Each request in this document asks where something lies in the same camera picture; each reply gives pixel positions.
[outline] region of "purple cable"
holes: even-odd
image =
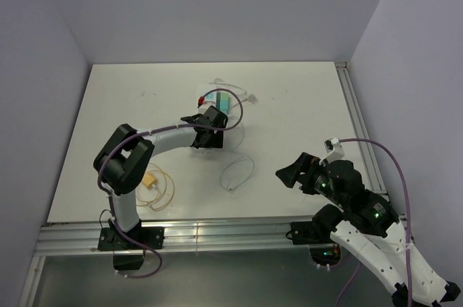
[[[352,281],[354,280],[354,278],[357,276],[357,274],[359,273],[359,270],[360,270],[360,267],[362,266],[362,263],[359,262],[359,264],[357,265],[357,268],[355,269],[354,273],[352,274],[352,276],[349,278],[349,280],[347,281],[346,285],[342,288],[341,292],[339,293],[338,295],[338,298],[336,299],[336,305],[334,305],[334,307],[338,307],[339,305],[339,301],[341,301],[341,298],[342,298],[342,295],[344,295],[344,293],[346,292],[347,288],[351,285]]]
[[[404,189],[404,198],[405,198],[405,214],[407,216],[407,228],[405,229],[405,244],[407,246],[405,250],[405,265],[407,266],[407,288],[408,288],[408,296],[407,296],[407,307],[412,307],[413,304],[413,286],[412,286],[412,265],[410,260],[410,250],[409,244],[412,241],[412,216],[411,216],[411,209],[410,209],[410,201],[408,197],[408,189],[407,184],[405,182],[404,173],[399,166],[398,161],[394,157],[394,155],[385,147],[383,144],[366,138],[347,138],[347,139],[340,139],[340,143],[348,143],[348,142],[366,142],[374,144],[375,146],[379,146],[382,148],[391,158],[392,162],[396,165],[397,171],[399,172],[400,180],[402,181],[402,187]]]
[[[217,127],[209,127],[209,126],[205,126],[205,125],[196,125],[196,124],[180,124],[180,125],[172,125],[172,126],[167,126],[167,127],[162,127],[162,128],[158,128],[158,129],[155,129],[155,130],[152,130],[152,131],[145,131],[145,132],[141,132],[141,133],[136,133],[134,135],[131,135],[130,137],[124,139],[121,143],[119,143],[117,145],[116,148],[113,149],[113,151],[111,153],[109,153],[108,157],[106,157],[106,159],[104,160],[103,164],[101,165],[101,168],[100,168],[100,171],[98,172],[98,179],[97,179],[97,184],[98,184],[98,187],[104,191],[105,193],[107,193],[108,195],[112,196],[112,192],[108,189],[108,188],[105,188],[104,185],[103,185],[103,171],[107,168],[108,166],[108,163],[109,163],[109,160],[111,160],[113,158],[113,156],[118,153],[119,151],[122,150],[122,148],[124,148],[124,146],[130,142],[131,140],[134,140],[135,138],[139,138],[139,137],[145,137],[147,135],[154,135],[156,133],[161,133],[161,132],[165,132],[165,131],[170,131],[170,130],[178,130],[179,128],[183,128],[183,127],[196,127],[196,128],[205,128],[205,129],[209,129],[209,130],[215,130],[215,131],[230,131],[230,130],[233,130],[236,126],[238,126],[241,122],[241,120],[243,119],[243,114],[244,114],[244,109],[243,109],[243,104],[242,102],[240,101],[239,97],[231,90],[229,90],[228,88],[214,88],[213,90],[210,90],[208,92],[206,92],[203,97],[206,97],[209,93],[212,93],[212,92],[217,92],[217,91],[223,91],[223,92],[228,92],[230,93],[233,97],[235,97],[235,99],[237,100],[238,102],[238,105],[239,105],[239,109],[240,109],[240,114],[239,114],[239,118],[238,118],[238,121],[230,126],[230,127],[225,127],[225,128],[217,128]],[[112,217],[115,217],[115,211],[114,211],[114,202],[112,200],[112,198],[110,197],[109,198],[109,208],[111,209],[111,215]],[[151,247],[147,246],[147,245],[144,245],[140,242],[137,242],[136,240],[133,240],[132,238],[130,238],[129,236],[127,236],[124,231],[122,231],[121,227],[119,226],[119,224],[117,223],[117,220],[115,219],[113,221],[113,224],[117,230],[117,232],[128,242],[132,243],[132,244],[135,244],[136,246],[142,248],[142,249],[145,249],[147,251],[150,251],[151,253],[153,253],[154,255],[156,255],[158,258],[159,258],[159,265],[158,267],[156,267],[155,270],[153,270],[152,272],[150,273],[147,273],[147,274],[140,274],[140,275],[134,275],[134,274],[123,274],[121,272],[117,272],[119,273],[120,275],[124,276],[124,277],[127,277],[127,278],[133,278],[133,279],[139,279],[139,278],[147,278],[147,277],[150,277],[150,276],[153,276],[154,274],[156,274],[162,267],[162,257],[161,257],[161,254],[158,253],[157,251],[155,251],[154,249],[152,249]]]

